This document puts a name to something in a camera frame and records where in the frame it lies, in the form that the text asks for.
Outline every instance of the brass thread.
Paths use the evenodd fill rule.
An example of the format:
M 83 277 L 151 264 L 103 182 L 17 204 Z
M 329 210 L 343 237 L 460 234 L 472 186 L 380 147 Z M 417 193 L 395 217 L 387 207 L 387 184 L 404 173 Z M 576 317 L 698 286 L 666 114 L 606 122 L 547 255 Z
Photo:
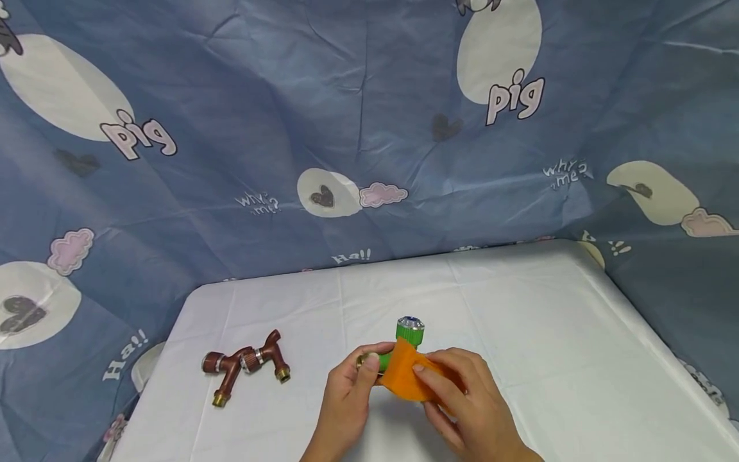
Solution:
M 215 397 L 213 398 L 213 405 L 215 407 L 224 407 L 226 405 L 226 401 L 228 401 L 226 395 L 224 395 L 223 393 L 216 393 Z
M 367 354 L 366 353 L 364 355 L 360 355 L 360 356 L 357 357 L 357 369 L 359 369 L 360 367 L 362 367 L 362 364 L 364 364 L 364 360 L 365 359 L 367 359 Z
M 280 369 L 277 371 L 277 380 L 280 381 L 281 384 L 284 384 L 286 381 L 290 380 L 290 369 Z

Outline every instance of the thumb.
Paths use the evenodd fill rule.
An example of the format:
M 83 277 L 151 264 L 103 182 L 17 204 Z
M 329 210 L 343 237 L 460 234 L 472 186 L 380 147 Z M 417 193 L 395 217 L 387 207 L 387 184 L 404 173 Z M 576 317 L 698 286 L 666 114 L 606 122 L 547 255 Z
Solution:
M 368 401 L 370 399 L 370 391 L 375 385 L 377 374 L 380 371 L 380 356 L 377 353 L 370 353 L 359 367 L 357 372 L 357 382 L 354 383 L 353 393 L 357 399 Z

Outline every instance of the fingernail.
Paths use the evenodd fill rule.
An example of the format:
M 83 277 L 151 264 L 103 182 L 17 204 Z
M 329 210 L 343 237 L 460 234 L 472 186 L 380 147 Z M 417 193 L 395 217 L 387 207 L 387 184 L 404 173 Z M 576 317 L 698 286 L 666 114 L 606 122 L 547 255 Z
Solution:
M 377 353 L 370 353 L 367 355 L 367 358 L 364 360 L 363 363 L 364 366 L 367 366 L 367 369 L 377 372 L 380 370 L 380 356 L 378 356 Z

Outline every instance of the hand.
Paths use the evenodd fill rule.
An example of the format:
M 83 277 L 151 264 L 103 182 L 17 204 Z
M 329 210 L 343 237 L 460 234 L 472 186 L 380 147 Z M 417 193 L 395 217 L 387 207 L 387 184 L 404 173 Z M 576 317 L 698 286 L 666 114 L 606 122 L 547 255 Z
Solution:
M 338 462 L 357 442 L 370 411 L 370 391 L 380 369 L 378 354 L 394 346 L 394 342 L 361 346 L 328 373 L 319 422 L 301 462 Z M 374 354 L 357 370 L 357 358 L 366 353 Z
M 511 410 L 480 355 L 449 348 L 429 353 L 426 357 L 458 373 L 467 388 L 465 394 L 434 371 L 419 364 L 413 367 L 416 376 L 456 415 L 457 422 L 454 423 L 436 404 L 423 403 L 429 422 L 461 460 L 543 462 L 521 440 Z

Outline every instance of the blue fabric backdrop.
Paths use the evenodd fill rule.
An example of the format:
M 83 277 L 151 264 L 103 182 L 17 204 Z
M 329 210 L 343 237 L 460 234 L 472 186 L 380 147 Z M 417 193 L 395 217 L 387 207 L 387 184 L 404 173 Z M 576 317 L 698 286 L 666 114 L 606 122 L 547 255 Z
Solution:
M 0 18 L 3 461 L 110 449 L 202 284 L 547 237 L 582 242 L 739 415 L 739 1 Z

